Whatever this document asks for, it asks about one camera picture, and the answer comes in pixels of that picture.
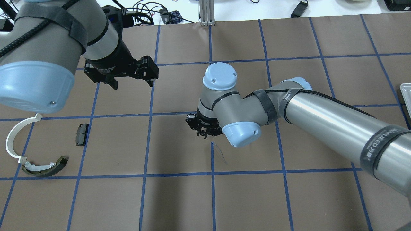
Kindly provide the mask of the silver ribbed metal tray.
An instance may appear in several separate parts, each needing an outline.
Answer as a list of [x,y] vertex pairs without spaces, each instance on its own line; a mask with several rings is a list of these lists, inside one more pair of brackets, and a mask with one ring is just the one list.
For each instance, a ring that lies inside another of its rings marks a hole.
[[411,117],[411,83],[402,83],[400,85],[400,92],[405,101],[408,114]]

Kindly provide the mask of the black brake pad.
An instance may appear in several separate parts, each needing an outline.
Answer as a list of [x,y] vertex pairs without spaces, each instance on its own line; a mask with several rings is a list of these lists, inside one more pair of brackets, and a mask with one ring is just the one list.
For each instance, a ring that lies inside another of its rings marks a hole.
[[76,132],[76,146],[85,146],[87,142],[89,124],[80,124]]

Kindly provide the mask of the olive brake shoe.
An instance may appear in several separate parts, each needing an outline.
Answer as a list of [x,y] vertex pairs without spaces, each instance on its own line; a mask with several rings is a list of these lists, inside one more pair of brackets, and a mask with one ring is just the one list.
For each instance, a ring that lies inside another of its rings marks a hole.
[[61,156],[56,162],[50,162],[48,165],[35,165],[26,161],[22,165],[22,171],[32,177],[50,177],[63,170],[68,159],[66,156]]

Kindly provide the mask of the black power adapter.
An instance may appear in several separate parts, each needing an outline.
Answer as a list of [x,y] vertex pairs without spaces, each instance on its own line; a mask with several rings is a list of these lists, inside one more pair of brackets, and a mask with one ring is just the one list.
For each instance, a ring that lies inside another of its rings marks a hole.
[[306,11],[308,5],[309,5],[308,0],[300,1],[295,7],[295,9],[292,11],[290,18],[300,18],[303,15],[303,13]]

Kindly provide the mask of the aluminium frame post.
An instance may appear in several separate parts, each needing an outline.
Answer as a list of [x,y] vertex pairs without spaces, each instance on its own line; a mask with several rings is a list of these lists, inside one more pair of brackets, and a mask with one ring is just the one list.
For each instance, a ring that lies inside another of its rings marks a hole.
[[214,26],[214,0],[199,0],[201,26]]

